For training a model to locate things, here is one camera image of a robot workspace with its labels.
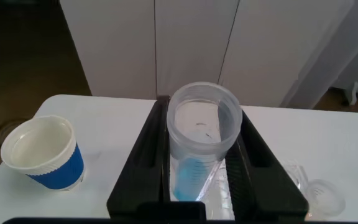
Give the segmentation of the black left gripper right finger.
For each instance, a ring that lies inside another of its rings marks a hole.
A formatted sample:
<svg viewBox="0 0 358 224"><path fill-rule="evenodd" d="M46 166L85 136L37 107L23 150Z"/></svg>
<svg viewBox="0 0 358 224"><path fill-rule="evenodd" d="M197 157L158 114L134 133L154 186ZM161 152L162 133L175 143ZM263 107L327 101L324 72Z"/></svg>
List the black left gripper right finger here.
<svg viewBox="0 0 358 224"><path fill-rule="evenodd" d="M309 205L248 116L225 156L236 221L303 221Z"/></svg>

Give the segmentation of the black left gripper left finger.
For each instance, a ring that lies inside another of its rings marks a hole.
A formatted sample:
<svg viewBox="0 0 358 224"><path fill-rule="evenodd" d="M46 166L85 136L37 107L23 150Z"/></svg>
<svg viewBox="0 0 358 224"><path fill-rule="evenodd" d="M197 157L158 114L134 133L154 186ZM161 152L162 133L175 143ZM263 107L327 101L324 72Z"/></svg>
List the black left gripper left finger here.
<svg viewBox="0 0 358 224"><path fill-rule="evenodd" d="M145 202L159 202L170 98L160 96L135 141L107 201L111 218L132 217Z"/></svg>

